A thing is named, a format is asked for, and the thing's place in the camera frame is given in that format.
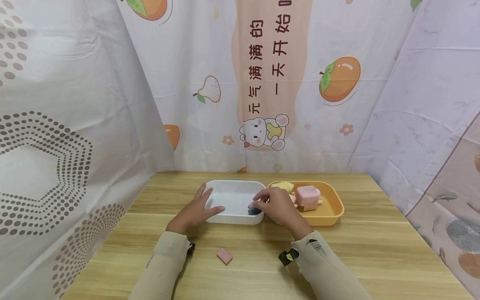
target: curtain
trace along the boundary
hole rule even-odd
[[[418,9],[349,168],[372,175],[480,299],[480,7]]]
[[[368,173],[480,299],[479,9],[0,0],[0,300],[61,298],[174,169]]]
[[[173,151],[113,1],[0,1],[0,299],[57,299]]]
[[[346,171],[418,4],[117,3],[176,169],[223,172]]]

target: hand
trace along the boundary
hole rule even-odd
[[[295,208],[286,190],[279,187],[264,189],[253,200],[250,205],[264,211],[275,223],[287,227],[295,240],[301,240],[313,231]]]
[[[195,194],[193,200],[188,203],[167,225],[165,231],[172,231],[179,234],[187,234],[190,227],[200,225],[209,217],[219,214],[225,210],[224,206],[216,206],[205,210],[205,203],[210,197],[213,188],[206,191],[203,183]]]

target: wooden table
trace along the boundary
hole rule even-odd
[[[194,172],[156,174],[63,299],[127,299],[167,223],[202,182],[215,179],[265,186],[275,180],[325,181],[338,192],[345,214],[336,225],[316,229],[375,300],[472,299],[368,175]],[[175,300],[315,299],[296,264],[285,268],[278,260],[290,249],[291,236],[267,218],[257,226],[205,223],[189,239],[197,247],[179,277]],[[216,257],[220,247],[233,256],[228,266]]]

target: white plastic container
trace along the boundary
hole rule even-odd
[[[258,181],[212,180],[207,182],[205,190],[213,188],[205,209],[224,206],[225,211],[207,219],[209,223],[256,225],[264,218],[264,213],[250,216],[248,205],[253,197],[265,186]]]

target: pink block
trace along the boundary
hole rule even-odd
[[[313,185],[297,187],[297,205],[300,211],[315,210],[320,200],[320,191]]]
[[[232,257],[230,256],[230,254],[227,251],[225,251],[225,249],[223,248],[220,248],[220,250],[218,250],[216,255],[218,256],[219,259],[223,261],[225,265],[227,265],[232,260]]]

